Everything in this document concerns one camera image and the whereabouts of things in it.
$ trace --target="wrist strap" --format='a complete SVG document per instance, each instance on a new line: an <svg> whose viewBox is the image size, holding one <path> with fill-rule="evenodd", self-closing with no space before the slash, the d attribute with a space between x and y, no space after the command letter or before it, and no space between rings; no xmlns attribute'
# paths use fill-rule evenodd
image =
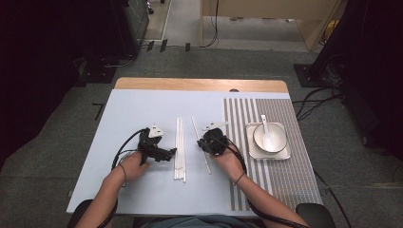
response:
<svg viewBox="0 0 403 228"><path fill-rule="evenodd" d="M122 167L122 170L124 171L124 174L125 174L125 169L124 169L124 167L123 167L120 163L119 163L119 166ZM127 176L126 176L126 174L125 174L125 184L122 185L122 187L125 188L126 186L127 186Z"/></svg>
<svg viewBox="0 0 403 228"><path fill-rule="evenodd" d="M234 182L234 186L237 185L237 183L240 181L240 179L243 177L243 175L245 175L245 173L242 173L242 175L240 175L240 177L237 179L237 181Z"/></svg>

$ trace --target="gray and white stripes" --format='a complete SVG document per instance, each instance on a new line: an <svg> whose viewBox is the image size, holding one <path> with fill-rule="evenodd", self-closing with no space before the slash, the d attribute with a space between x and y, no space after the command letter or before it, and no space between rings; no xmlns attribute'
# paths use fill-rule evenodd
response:
<svg viewBox="0 0 403 228"><path fill-rule="evenodd" d="M301 202L322 203L311 162L304 146L295 112L289 99L224 99L224 117L228 139L245 158L248 176L261 188L295 208ZM268 122L284 125L291 147L286 161L254 160L247 153L246 125L258 123L266 115ZM232 211L249 211L245 196L228 181Z"/></svg>

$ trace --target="person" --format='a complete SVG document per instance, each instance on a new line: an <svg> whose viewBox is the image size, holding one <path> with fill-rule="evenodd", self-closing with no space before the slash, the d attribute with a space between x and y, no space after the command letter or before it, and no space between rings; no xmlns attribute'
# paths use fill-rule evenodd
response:
<svg viewBox="0 0 403 228"><path fill-rule="evenodd" d="M229 145L234 151L238 152L238 149L233 144ZM221 155L211 155L212 160L221 168L221 170L229 177L229 179L235 183L238 188L243 192L245 197L262 213L271 215L274 217L287 219L292 222L309 227L308 224L291 208L286 206L283 202L276 199L268 192L260 188L256 183L254 183L247 175L244 174L240 160L235 156L233 152L229 149L225 149ZM76 227L98 227L102 224L106 218L109 216L110 212L116 204L120 188L127 181L134 181L140 178L143 173L149 167L146 162L140 165L142 159L141 153L132 153L126 157L119 165L117 165L103 180L101 188L96 195L95 199L88 206L83 216L78 221ZM206 222L202 218L196 217L197 222ZM217 219L221 219L220 223L228 222L241 222L235 218L230 218L227 216L214 216L211 218L214 222L218 222ZM181 218L184 222L189 222L188 218ZM266 227L289 227L268 219L262 219L262 222ZM158 226L158 222L150 223L149 226L145 227L167 227L165 225Z"/></svg>

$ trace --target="white plate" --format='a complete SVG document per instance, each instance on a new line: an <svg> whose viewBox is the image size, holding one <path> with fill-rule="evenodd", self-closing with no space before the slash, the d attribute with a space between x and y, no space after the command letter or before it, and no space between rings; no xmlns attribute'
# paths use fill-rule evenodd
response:
<svg viewBox="0 0 403 228"><path fill-rule="evenodd" d="M279 151L283 150L287 145L287 136L285 135L285 131L275 123L267 123L267 127L269 128L269 135L272 139L275 148L272 151L266 150L263 144L264 138L264 127L263 124L258 125L255 128L253 133L253 139L255 144L262 150L268 153L278 153Z"/></svg>
<svg viewBox="0 0 403 228"><path fill-rule="evenodd" d="M285 131L285 127L281 123L271 123L276 124L281 127ZM287 143L285 148L278 153L267 153L266 151L260 149L254 139L253 134L257 126L261 125L261 123L249 123L246 126L246 138L248 141L247 148L250 156L255 160L287 160L291 157L291 148L290 144Z"/></svg>

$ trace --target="black equipment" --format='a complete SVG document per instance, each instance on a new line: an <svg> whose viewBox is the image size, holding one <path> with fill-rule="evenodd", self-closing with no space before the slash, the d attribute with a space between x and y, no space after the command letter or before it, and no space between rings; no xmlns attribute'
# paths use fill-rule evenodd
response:
<svg viewBox="0 0 403 228"><path fill-rule="evenodd" d="M116 66L125 66L139 54L149 23L144 0L54 4L87 61L80 83L110 83Z"/></svg>
<svg viewBox="0 0 403 228"><path fill-rule="evenodd" d="M171 161L171 158L175 155L177 148L173 148L171 150L159 148L157 144L163 137L159 136L155 138L149 138L149 132L150 129L146 128L140 133L139 144L137 146L137 150L142 153L142 162L140 164L144 164L148 157L155 159L155 162Z"/></svg>
<svg viewBox="0 0 403 228"><path fill-rule="evenodd" d="M139 133L140 133L140 136L139 136L139 143L137 145L138 146L137 149L123 151L123 149L125 148L125 145ZM171 161L171 158L175 155L177 148L173 148L170 150L165 150L165 149L159 148L158 143L160 142L160 140L163 137L159 136L159 137L150 138L149 133L150 133L150 129L147 127L145 129L141 129L141 130L135 132L132 136L130 136L125 141L125 143L121 146L118 153L116 154L115 159L113 160L113 163L112 163L112 169L114 169L116 167L119 156L125 152L139 151L140 153L142 153L142 161L140 164L144 164L145 161L147 160L147 158L153 158L153 159L155 159L155 162Z"/></svg>
<svg viewBox="0 0 403 228"><path fill-rule="evenodd" d="M345 104L362 143L403 160L402 1L351 0L329 41L309 67L321 78L330 67L342 79Z"/></svg>
<svg viewBox="0 0 403 228"><path fill-rule="evenodd" d="M228 145L228 139L219 128L207 131L202 139L198 140L198 146L209 154L221 155Z"/></svg>

